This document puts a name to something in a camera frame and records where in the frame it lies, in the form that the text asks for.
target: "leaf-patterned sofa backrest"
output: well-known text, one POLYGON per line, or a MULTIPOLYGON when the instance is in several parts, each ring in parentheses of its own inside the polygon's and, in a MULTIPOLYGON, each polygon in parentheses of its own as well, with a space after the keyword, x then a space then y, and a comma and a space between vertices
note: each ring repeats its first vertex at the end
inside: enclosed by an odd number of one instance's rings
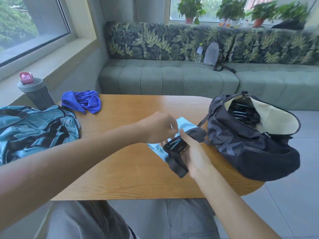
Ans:
POLYGON ((319 36, 305 31, 240 28, 230 63, 319 65, 319 36))
POLYGON ((104 35, 112 59, 194 61, 217 42, 221 62, 319 65, 319 36, 304 31, 107 22, 104 35))
POLYGON ((217 42, 219 61, 225 62, 235 40, 231 29, 206 25, 107 22, 104 35, 110 58, 137 60, 194 61, 200 43, 205 55, 217 42))

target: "gray pants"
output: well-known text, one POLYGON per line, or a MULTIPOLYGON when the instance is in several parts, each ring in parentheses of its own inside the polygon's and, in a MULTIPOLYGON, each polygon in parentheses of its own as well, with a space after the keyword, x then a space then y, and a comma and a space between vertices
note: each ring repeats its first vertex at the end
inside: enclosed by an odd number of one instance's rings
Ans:
MULTIPOLYGON (((107 201, 59 201, 53 206, 47 239, 134 238, 123 217, 107 201)), ((170 239, 220 239, 206 199, 168 199, 166 206, 170 239)))

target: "hand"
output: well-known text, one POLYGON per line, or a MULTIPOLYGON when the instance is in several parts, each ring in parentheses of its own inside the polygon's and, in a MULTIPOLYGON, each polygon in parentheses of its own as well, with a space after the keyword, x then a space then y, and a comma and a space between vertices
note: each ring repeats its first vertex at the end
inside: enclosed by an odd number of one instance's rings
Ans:
POLYGON ((189 175, 195 178, 198 173, 212 166, 212 163, 199 142, 187 135, 183 129, 180 129, 180 135, 189 145, 181 154, 181 157, 189 170, 189 175))
POLYGON ((155 112, 153 115, 136 123, 141 129, 141 142, 161 143, 174 138, 178 133, 177 121, 168 113, 155 112))

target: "sofa cushion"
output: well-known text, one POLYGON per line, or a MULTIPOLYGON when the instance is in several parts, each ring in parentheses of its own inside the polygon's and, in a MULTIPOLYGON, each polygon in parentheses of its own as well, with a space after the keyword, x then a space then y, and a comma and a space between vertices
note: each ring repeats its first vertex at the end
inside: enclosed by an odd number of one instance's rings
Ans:
POLYGON ((177 95, 214 98, 233 94, 239 84, 229 71, 203 63, 110 59, 100 74, 104 94, 177 95))
POLYGON ((319 36, 307 31, 240 28, 230 63, 319 65, 319 36))
POLYGON ((280 64, 228 64, 237 71, 236 93, 247 90, 287 110, 319 110, 319 67, 280 64))
POLYGON ((212 42, 219 44, 219 61, 225 62, 236 32, 207 25, 164 25, 107 22, 104 36, 112 59, 194 61, 203 43, 203 57, 212 42))

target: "pink bottle cap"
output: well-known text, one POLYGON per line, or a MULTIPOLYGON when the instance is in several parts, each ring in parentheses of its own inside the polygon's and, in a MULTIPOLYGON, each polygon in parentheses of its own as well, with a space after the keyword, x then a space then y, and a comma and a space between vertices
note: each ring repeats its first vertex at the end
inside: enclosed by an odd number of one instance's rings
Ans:
POLYGON ((26 84, 31 84, 33 83, 33 75, 32 73, 28 73, 28 72, 21 72, 19 74, 20 79, 21 79, 21 83, 26 85, 26 84))

